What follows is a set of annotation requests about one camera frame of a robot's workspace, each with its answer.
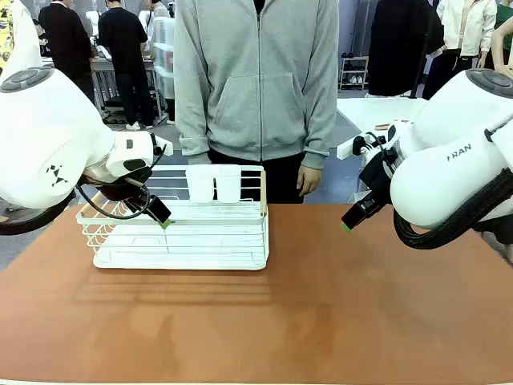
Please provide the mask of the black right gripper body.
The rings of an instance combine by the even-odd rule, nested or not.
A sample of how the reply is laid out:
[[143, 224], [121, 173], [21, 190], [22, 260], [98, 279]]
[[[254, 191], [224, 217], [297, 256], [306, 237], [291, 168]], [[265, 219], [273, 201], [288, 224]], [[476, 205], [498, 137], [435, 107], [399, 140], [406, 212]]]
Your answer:
[[395, 150], [385, 150], [378, 152], [363, 168], [360, 180], [370, 191], [363, 198], [365, 209], [381, 209], [391, 203], [390, 184], [396, 160]]

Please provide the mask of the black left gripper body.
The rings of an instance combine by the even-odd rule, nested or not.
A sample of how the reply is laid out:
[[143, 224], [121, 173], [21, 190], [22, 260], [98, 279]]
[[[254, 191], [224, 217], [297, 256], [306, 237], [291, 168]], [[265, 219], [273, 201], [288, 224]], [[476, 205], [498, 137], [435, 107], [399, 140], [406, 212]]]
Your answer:
[[151, 174], [150, 168], [141, 168], [109, 183], [82, 175], [82, 184], [96, 188], [111, 201], [125, 201], [134, 198], [145, 202], [148, 196], [145, 182]]

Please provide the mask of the white wire dish rack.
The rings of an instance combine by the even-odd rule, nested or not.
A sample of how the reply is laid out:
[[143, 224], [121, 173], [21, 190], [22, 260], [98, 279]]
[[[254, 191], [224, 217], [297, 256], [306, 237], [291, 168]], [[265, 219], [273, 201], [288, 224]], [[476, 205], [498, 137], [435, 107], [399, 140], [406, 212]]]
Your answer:
[[122, 202], [97, 193], [76, 216], [100, 269], [262, 270], [269, 258], [265, 171], [244, 166], [241, 191], [258, 199], [226, 204], [189, 200], [186, 166], [158, 165], [147, 181], [171, 211], [162, 229], [146, 215], [133, 217]]

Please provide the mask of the person's grey-sleeved left forearm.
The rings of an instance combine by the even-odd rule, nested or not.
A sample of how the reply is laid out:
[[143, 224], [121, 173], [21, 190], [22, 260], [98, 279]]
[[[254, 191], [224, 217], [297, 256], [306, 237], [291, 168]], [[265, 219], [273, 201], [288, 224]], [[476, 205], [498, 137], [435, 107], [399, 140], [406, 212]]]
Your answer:
[[308, 78], [303, 96], [306, 106], [306, 137], [302, 165], [322, 170], [325, 158], [329, 156], [329, 140], [336, 125], [337, 72]]

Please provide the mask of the person's grey-sleeved right forearm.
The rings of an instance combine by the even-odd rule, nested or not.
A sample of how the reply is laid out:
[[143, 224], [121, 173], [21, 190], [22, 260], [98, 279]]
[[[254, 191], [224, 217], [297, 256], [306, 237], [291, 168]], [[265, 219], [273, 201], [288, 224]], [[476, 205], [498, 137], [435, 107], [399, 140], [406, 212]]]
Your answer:
[[176, 128], [180, 133], [182, 154], [192, 163], [208, 152], [206, 110], [209, 85], [203, 76], [181, 72], [176, 76]]

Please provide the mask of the person's left hand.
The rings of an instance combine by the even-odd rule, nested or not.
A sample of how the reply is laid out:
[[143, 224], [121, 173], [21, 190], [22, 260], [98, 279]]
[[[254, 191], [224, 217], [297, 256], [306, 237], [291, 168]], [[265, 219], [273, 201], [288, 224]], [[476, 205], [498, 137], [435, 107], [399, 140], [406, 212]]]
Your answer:
[[322, 170], [309, 168], [302, 165], [299, 167], [297, 177], [297, 190], [299, 196], [303, 197], [315, 191], [321, 183]]

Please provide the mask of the white plastic utensil cup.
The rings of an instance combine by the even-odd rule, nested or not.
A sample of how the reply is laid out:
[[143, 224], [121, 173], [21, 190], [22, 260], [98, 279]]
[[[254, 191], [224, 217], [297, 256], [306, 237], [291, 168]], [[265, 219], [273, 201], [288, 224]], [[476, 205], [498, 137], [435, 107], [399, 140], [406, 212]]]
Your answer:
[[218, 164], [215, 171], [217, 200], [231, 204], [240, 200], [242, 168], [237, 164]]
[[212, 164], [189, 165], [185, 171], [189, 200], [207, 204], [214, 196], [214, 167]]

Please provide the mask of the white side table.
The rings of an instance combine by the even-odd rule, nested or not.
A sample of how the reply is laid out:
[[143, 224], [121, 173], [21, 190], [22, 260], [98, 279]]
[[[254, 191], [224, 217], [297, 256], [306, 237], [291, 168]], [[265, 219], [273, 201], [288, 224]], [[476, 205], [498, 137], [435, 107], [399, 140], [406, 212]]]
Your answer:
[[337, 100], [337, 113], [356, 135], [394, 120], [413, 120], [426, 103], [425, 99], [407, 97], [346, 98]]

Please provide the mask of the black stand pole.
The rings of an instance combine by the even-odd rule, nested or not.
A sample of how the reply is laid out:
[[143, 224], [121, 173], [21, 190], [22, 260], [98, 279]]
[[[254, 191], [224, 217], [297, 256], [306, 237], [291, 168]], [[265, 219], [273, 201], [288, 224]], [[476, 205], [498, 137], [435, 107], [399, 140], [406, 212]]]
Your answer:
[[426, 51], [427, 51], [427, 47], [428, 47], [429, 39], [430, 39], [430, 29], [431, 29], [431, 26], [428, 25], [428, 27], [426, 29], [426, 33], [424, 34], [424, 39], [422, 41], [422, 49], [421, 49], [421, 53], [420, 53], [420, 57], [419, 57], [419, 61], [418, 61], [418, 68], [417, 68], [416, 75], [414, 78], [414, 84], [413, 84], [413, 87], [411, 89], [410, 96], [409, 96], [410, 99], [417, 98], [416, 95], [417, 95], [418, 85], [420, 83], [423, 68], [425, 66]]

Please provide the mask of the white shoe rack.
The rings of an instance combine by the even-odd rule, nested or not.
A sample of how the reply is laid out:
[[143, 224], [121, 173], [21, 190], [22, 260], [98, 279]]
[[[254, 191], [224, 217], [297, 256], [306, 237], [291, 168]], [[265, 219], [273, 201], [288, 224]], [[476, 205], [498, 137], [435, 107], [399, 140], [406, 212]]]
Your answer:
[[369, 85], [368, 62], [368, 56], [356, 56], [352, 53], [341, 54], [338, 89], [360, 88], [365, 90]]

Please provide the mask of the grey metal work table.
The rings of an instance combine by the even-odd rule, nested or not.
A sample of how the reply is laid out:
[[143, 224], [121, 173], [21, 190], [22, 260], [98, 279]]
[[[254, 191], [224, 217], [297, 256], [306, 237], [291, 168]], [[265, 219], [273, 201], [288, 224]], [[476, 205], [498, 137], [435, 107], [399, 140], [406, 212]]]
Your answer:
[[[154, 124], [160, 124], [168, 118], [167, 104], [157, 89], [157, 78], [150, 59], [144, 59], [147, 81], [154, 110]], [[126, 116], [120, 99], [115, 72], [111, 60], [96, 57], [92, 62], [92, 79], [95, 88], [95, 106], [106, 124], [125, 124]]]

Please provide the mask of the person in grey hoodie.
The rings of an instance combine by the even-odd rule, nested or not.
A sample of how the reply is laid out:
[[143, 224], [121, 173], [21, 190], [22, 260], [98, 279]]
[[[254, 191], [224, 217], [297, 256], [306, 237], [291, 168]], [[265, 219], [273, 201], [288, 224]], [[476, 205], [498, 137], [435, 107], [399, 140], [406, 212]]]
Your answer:
[[208, 152], [194, 161], [261, 166], [271, 204], [300, 204], [304, 88], [337, 72], [338, 0], [176, 0], [174, 87], [205, 78]]

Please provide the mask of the person in white jacket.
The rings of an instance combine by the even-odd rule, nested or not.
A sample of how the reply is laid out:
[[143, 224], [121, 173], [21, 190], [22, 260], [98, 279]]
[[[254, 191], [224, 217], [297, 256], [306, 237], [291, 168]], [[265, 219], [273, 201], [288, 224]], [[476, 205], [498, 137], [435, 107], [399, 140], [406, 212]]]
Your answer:
[[430, 99], [460, 71], [486, 62], [491, 48], [497, 14], [496, 0], [439, 0], [437, 15], [444, 34], [443, 44], [435, 51], [422, 97]]

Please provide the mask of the person in light top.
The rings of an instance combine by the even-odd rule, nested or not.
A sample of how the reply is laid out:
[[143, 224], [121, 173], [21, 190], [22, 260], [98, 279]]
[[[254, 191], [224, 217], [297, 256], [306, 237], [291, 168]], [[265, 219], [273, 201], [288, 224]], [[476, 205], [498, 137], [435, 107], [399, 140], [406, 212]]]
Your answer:
[[151, 43], [154, 36], [154, 19], [173, 18], [173, 13], [169, 10], [168, 0], [143, 0], [143, 4], [149, 10], [149, 18], [144, 24], [144, 29], [148, 36], [148, 43]]

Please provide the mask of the yellow patterned cloth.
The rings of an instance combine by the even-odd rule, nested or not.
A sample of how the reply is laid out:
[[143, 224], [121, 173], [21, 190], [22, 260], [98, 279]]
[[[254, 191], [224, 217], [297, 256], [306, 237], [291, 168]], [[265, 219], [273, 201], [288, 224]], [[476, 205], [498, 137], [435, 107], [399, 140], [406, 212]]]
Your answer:
[[14, 49], [13, 3], [14, 0], [0, 0], [0, 74]]

